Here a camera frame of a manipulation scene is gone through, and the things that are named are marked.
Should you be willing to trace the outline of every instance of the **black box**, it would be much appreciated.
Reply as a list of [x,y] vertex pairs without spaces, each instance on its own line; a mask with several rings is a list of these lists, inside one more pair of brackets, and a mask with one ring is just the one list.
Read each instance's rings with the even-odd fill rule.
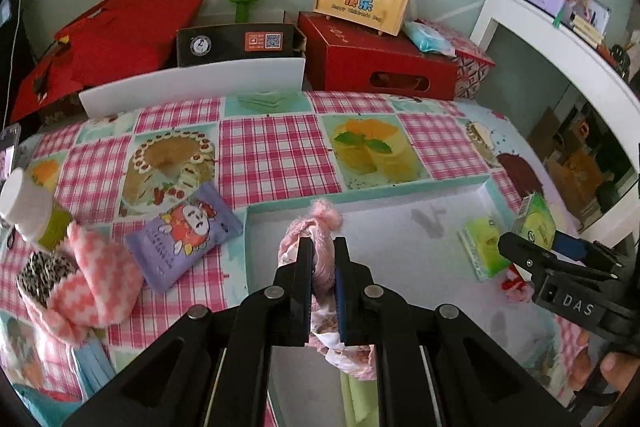
[[221,24],[178,31],[178,66],[242,58],[300,57],[305,38],[294,24]]

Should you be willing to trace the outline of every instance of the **white lid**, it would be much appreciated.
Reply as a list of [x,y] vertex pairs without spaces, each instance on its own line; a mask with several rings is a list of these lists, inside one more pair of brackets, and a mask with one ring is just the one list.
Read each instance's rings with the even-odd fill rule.
[[0,216],[22,233],[40,237],[51,216],[53,196],[36,185],[22,169],[15,169],[0,192]]
[[4,182],[2,191],[0,192],[0,216],[12,225],[15,225],[12,217],[15,214],[15,202],[18,200],[18,194],[22,188],[24,179],[24,171],[20,168],[15,169]]

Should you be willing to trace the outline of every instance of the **plastic bag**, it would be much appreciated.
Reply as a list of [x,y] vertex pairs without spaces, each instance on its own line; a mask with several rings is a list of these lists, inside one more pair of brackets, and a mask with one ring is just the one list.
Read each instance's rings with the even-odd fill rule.
[[437,52],[447,57],[455,57],[456,49],[433,28],[419,22],[405,22],[402,31],[422,53]]

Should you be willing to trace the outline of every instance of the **purple snack package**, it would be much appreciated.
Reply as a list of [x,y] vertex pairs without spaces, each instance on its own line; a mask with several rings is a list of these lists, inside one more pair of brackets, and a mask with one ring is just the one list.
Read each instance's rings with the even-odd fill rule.
[[209,182],[125,241],[149,286],[164,293],[204,254],[241,233],[242,223]]

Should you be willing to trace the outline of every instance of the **pink cloth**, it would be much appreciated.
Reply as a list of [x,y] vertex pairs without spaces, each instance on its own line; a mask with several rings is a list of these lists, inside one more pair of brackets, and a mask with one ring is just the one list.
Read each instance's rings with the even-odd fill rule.
[[300,237],[314,242],[314,275],[311,295],[311,334],[308,345],[324,355],[327,362],[359,380],[375,380],[374,346],[345,346],[338,333],[335,309],[334,241],[331,233],[342,225],[342,216],[326,200],[316,200],[308,217],[289,225],[278,249],[278,266],[293,263],[298,256]]
[[20,288],[31,320],[60,341],[78,345],[89,328],[126,319],[138,299],[143,277],[132,254],[99,232],[71,222],[62,249],[79,270],[54,286],[45,309]]

